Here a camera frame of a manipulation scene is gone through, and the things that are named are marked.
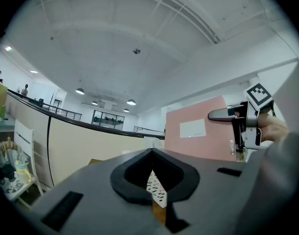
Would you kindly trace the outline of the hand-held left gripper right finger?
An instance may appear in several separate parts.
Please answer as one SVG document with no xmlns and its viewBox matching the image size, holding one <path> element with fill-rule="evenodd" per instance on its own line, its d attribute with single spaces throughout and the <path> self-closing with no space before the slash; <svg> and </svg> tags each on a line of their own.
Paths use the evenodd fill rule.
<svg viewBox="0 0 299 235">
<path fill-rule="evenodd" d="M 238 178 L 218 172 L 217 169 L 224 167 L 241 172 L 246 165 L 242 162 L 199 158 L 165 149 L 162 152 L 193 166 L 199 173 L 199 184 L 193 194 L 188 199 L 173 205 L 176 217 L 195 228 L 201 221 L 210 219 L 210 214 L 215 208 L 221 207 Z"/>
</svg>

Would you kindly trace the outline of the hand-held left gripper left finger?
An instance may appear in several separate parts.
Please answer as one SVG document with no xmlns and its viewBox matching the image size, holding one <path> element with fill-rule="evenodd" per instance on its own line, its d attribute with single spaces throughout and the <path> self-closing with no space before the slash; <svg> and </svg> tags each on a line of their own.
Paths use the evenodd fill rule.
<svg viewBox="0 0 299 235">
<path fill-rule="evenodd" d="M 113 169 L 140 153 L 128 153 L 76 171 L 36 201 L 29 211 L 29 221 L 45 235 L 169 235 L 150 206 L 128 203 L 111 186 Z M 56 232 L 42 220 L 70 191 L 83 196 Z"/>
</svg>

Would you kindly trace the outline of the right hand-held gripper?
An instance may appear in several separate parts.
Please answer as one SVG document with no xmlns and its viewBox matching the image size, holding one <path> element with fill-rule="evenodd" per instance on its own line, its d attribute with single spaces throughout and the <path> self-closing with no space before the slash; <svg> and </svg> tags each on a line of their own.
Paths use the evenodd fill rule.
<svg viewBox="0 0 299 235">
<path fill-rule="evenodd" d="M 260 83 L 244 90 L 245 101 L 227 108 L 209 112 L 208 119 L 232 122 L 235 136 L 236 154 L 245 154 L 248 150 L 259 150 L 262 131 L 258 127 L 260 114 L 271 112 L 275 116 L 272 95 Z"/>
</svg>

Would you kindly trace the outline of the pink cardboard box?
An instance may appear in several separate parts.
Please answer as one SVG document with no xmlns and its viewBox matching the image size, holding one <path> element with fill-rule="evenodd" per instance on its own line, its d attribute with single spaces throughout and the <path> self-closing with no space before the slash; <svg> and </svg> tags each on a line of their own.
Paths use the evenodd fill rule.
<svg viewBox="0 0 299 235">
<path fill-rule="evenodd" d="M 208 119 L 208 114 L 226 108 L 223 96 L 166 114 L 164 148 L 173 152 L 214 160 L 235 161 L 231 122 Z"/>
</svg>

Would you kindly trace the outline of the person's right forearm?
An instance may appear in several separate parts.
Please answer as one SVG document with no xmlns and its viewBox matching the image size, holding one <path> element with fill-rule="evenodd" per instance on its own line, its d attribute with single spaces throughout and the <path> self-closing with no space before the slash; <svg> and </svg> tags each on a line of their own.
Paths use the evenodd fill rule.
<svg viewBox="0 0 299 235">
<path fill-rule="evenodd" d="M 299 235 L 299 133 L 261 114 L 258 127 L 266 150 L 234 235 Z"/>
</svg>

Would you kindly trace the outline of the black metal railing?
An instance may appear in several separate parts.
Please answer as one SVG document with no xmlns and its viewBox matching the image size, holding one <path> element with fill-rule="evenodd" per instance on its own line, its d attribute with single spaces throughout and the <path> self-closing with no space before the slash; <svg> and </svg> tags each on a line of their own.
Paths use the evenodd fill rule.
<svg viewBox="0 0 299 235">
<path fill-rule="evenodd" d="M 48 104 L 42 104 L 42 108 L 44 108 L 45 110 L 48 110 L 51 113 L 54 113 L 54 114 L 57 114 L 57 115 L 60 115 L 60 116 L 66 117 L 66 118 L 70 118 L 70 119 L 73 119 L 76 121 L 81 120 L 81 116 L 82 116 L 81 113 L 68 111 L 68 110 L 65 110 L 65 109 L 62 109 L 62 108 L 59 108 L 56 106 L 51 106 Z"/>
</svg>

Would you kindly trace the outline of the black and white patterned cushion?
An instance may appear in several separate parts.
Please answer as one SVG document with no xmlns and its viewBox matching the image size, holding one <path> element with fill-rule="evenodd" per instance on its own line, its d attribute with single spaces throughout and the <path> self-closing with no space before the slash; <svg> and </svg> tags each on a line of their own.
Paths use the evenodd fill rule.
<svg viewBox="0 0 299 235">
<path fill-rule="evenodd" d="M 19 178 L 9 179 L 4 177 L 0 179 L 0 187 L 4 193 L 15 193 L 23 187 L 23 183 Z"/>
</svg>

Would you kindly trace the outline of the white wooden chair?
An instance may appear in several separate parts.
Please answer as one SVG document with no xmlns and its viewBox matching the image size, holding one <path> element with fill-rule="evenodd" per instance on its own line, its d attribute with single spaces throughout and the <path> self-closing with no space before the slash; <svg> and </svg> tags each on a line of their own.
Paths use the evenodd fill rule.
<svg viewBox="0 0 299 235">
<path fill-rule="evenodd" d="M 19 200 L 22 204 L 30 208 L 30 205 L 26 203 L 21 195 L 28 192 L 32 185 L 36 185 L 40 195 L 43 195 L 43 189 L 41 187 L 40 181 L 36 172 L 36 164 L 34 158 L 34 133 L 32 129 L 27 128 L 25 125 L 20 123 L 18 120 L 15 122 L 14 130 L 14 142 L 20 146 L 19 150 L 19 161 L 27 162 L 28 169 L 32 176 L 32 182 L 29 184 L 24 184 L 23 187 L 15 193 L 12 193 L 9 199 L 11 201 Z"/>
</svg>

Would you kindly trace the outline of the black cloth bundle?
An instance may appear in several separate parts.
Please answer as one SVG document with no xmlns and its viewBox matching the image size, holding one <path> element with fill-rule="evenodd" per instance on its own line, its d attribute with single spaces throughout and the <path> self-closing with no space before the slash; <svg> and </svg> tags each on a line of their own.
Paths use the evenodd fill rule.
<svg viewBox="0 0 299 235">
<path fill-rule="evenodd" d="M 10 182 L 15 180 L 15 169 L 10 164 L 0 167 L 0 180 L 4 178 L 9 179 Z"/>
</svg>

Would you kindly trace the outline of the yellow handled drinking bottle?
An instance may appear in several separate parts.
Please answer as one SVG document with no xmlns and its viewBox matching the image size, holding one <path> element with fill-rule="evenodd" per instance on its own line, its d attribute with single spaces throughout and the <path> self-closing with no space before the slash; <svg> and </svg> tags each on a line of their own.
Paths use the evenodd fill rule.
<svg viewBox="0 0 299 235">
<path fill-rule="evenodd" d="M 20 162 L 19 160 L 16 161 L 16 172 L 18 175 L 19 180 L 23 184 L 29 184 L 32 182 L 32 176 L 28 169 L 27 162 Z"/>
</svg>

